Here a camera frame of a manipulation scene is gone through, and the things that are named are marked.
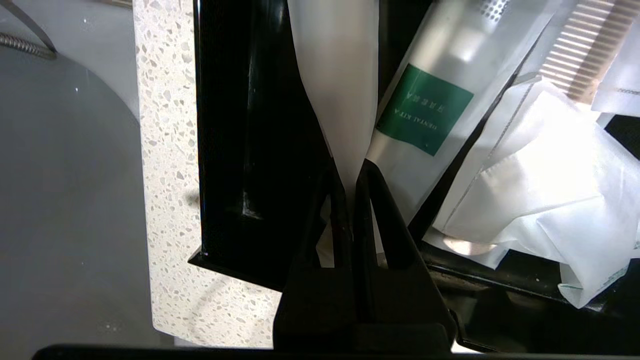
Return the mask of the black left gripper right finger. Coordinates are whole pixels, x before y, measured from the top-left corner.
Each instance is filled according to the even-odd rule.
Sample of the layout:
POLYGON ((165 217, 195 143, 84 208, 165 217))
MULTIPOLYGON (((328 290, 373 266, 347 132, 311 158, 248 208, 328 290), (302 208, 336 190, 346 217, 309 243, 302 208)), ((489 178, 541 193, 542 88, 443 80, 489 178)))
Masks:
POLYGON ((356 339, 368 351, 449 351, 457 324, 379 168, 365 160, 353 218, 356 339))

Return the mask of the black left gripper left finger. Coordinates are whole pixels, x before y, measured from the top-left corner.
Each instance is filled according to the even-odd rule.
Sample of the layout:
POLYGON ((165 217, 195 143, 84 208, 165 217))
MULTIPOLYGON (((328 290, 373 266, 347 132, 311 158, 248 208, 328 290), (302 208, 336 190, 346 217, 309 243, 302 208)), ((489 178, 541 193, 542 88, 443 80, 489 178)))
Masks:
POLYGON ((345 189, 338 170, 328 167, 318 180, 299 249, 292 259, 288 278, 274 317, 276 348, 347 348, 355 312, 352 274, 353 235, 346 207, 345 189), (318 235, 314 235, 322 206, 330 200, 329 228, 334 265, 320 266, 318 235))

